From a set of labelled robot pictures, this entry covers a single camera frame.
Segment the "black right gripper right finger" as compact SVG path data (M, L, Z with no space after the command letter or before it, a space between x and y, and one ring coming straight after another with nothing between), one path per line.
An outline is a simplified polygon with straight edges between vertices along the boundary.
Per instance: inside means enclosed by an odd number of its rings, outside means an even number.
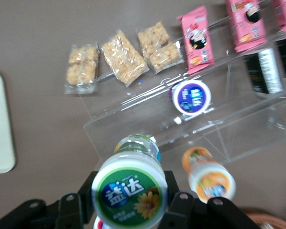
M168 209L158 229L191 229L194 226L193 209L195 198L188 191L181 191L172 171L165 171L168 184Z

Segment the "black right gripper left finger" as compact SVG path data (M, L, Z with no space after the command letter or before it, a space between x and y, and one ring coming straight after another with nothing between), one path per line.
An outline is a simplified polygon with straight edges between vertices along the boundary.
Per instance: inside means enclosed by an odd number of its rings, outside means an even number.
M97 175L92 171L78 192L69 193L59 200L56 229L82 229L94 214L92 183Z

